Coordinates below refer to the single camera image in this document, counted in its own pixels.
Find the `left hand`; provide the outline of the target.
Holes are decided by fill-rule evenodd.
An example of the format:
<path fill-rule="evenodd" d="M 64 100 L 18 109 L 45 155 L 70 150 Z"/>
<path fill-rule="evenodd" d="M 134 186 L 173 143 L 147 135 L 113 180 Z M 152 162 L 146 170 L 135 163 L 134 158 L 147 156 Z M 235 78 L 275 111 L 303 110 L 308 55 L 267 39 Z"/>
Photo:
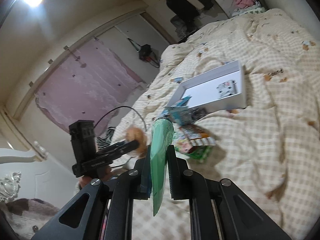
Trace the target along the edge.
<path fill-rule="evenodd" d="M 107 165 L 104 167 L 104 171 L 100 170 L 98 172 L 98 176 L 95 178 L 98 178 L 101 181 L 108 181 L 112 176 L 113 176 L 112 168 L 109 165 Z M 92 179 L 93 179 L 93 177 L 90 177 L 90 176 L 80 177 L 79 178 L 79 187 L 81 189 L 84 188 L 87 184 L 91 183 Z"/>

